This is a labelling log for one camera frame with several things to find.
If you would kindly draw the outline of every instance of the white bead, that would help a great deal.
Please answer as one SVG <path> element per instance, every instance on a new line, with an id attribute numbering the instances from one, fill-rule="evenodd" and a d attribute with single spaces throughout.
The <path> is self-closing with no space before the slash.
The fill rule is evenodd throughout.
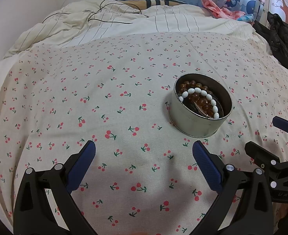
<path id="1" fill-rule="evenodd" d="M 213 97 L 212 97 L 210 94 L 208 94 L 208 95 L 206 95 L 206 99 L 207 99 L 207 100 L 212 100 Z"/>
<path id="2" fill-rule="evenodd" d="M 195 90 L 194 90 L 194 88 L 190 88 L 187 92 L 188 92 L 189 94 L 194 94 Z"/>
<path id="3" fill-rule="evenodd" d="M 207 95 L 207 92 L 204 91 L 204 90 L 202 90 L 202 91 L 201 91 L 201 95 L 202 95 L 202 96 L 206 96 L 206 95 Z"/>
<path id="4" fill-rule="evenodd" d="M 187 91 L 184 91 L 183 93 L 182 93 L 182 97 L 183 98 L 186 98 L 188 96 L 188 92 Z"/>
<path id="5" fill-rule="evenodd" d="M 217 112 L 218 112 L 217 106 L 213 106 L 213 112 L 214 112 L 214 113 L 217 113 Z"/>
<path id="6" fill-rule="evenodd" d="M 200 88 L 198 88 L 198 87 L 195 87 L 194 90 L 195 90 L 195 93 L 197 93 L 197 94 L 200 94 L 201 91 L 202 91 L 202 90 L 201 90 Z"/>

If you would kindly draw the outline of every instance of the metal pin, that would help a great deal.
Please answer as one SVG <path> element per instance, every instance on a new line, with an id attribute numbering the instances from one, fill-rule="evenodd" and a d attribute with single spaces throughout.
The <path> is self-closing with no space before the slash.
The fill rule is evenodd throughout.
<path id="1" fill-rule="evenodd" d="M 55 167 L 54 167 L 54 169 L 55 169 L 55 170 L 60 170 L 60 169 L 62 169 L 62 167 L 63 167 L 62 164 L 56 164 Z"/>
<path id="2" fill-rule="evenodd" d="M 228 171 L 233 171 L 233 170 L 234 170 L 234 166 L 231 165 L 231 164 L 227 164 L 226 169 L 227 169 Z"/>
<path id="3" fill-rule="evenodd" d="M 263 171 L 262 171 L 261 169 L 259 169 L 259 168 L 257 168 L 255 171 L 256 171 L 256 173 L 257 173 L 258 175 L 261 175 L 261 174 L 263 173 Z"/>
<path id="4" fill-rule="evenodd" d="M 276 186 L 277 186 L 277 183 L 275 181 L 270 183 L 270 187 L 271 188 L 276 188 Z"/>
<path id="5" fill-rule="evenodd" d="M 33 171 L 33 169 L 32 169 L 32 168 L 27 168 L 25 172 L 26 172 L 26 174 L 31 174 L 31 173 L 32 173 L 32 171 Z"/>

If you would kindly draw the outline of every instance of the blue gripper pad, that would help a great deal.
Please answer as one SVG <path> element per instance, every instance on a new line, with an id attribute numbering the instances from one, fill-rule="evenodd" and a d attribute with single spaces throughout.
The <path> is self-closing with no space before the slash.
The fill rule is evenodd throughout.
<path id="1" fill-rule="evenodd" d="M 74 163 L 67 176 L 66 189 L 69 194 L 79 188 L 80 183 L 82 182 L 88 168 L 90 167 L 90 164 L 92 163 L 96 153 L 95 143 L 93 141 L 88 141 L 81 149 L 81 151 L 81 155 Z"/>
<path id="2" fill-rule="evenodd" d="M 273 118 L 273 125 L 288 133 L 288 120 L 275 116 Z"/>
<path id="3" fill-rule="evenodd" d="M 210 189 L 219 194 L 222 191 L 222 177 L 219 170 L 211 161 L 209 157 L 210 153 L 199 140 L 194 142 L 192 153 Z"/>

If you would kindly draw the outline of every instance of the cherry print fabric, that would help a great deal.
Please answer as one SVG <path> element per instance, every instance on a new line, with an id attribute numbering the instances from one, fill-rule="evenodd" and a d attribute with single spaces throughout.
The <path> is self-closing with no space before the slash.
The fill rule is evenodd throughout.
<path id="1" fill-rule="evenodd" d="M 211 153 L 252 171 L 244 152 L 252 140 L 288 160 L 288 134 L 271 123 L 288 120 L 288 70 L 255 41 L 189 32 L 42 44 L 20 55 L 0 91 L 0 213 L 12 224 L 26 168 L 51 169 L 93 140 L 96 156 L 72 197 L 99 235 L 189 234 L 216 193 L 193 159 L 195 139 L 176 129 L 168 108 L 176 79 L 195 72 L 233 100 L 228 120 L 201 139 Z M 62 222 L 54 203 L 52 210 Z"/>

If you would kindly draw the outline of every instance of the bed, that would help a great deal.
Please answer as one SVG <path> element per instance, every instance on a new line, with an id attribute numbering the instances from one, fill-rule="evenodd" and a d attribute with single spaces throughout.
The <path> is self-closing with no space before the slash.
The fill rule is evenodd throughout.
<path id="1" fill-rule="evenodd" d="M 93 140 L 96 156 L 72 197 L 98 234 L 191 232 L 216 193 L 193 161 L 195 139 L 176 129 L 168 108 L 176 79 L 194 72 L 219 81 L 233 100 L 228 120 L 200 139 L 211 153 L 252 171 L 244 152 L 252 140 L 288 160 L 288 134 L 271 123 L 288 120 L 288 70 L 248 23 L 193 5 L 139 11 L 83 0 L 24 32 L 0 62 L 2 222 L 12 230 L 26 168 L 50 169 Z"/>

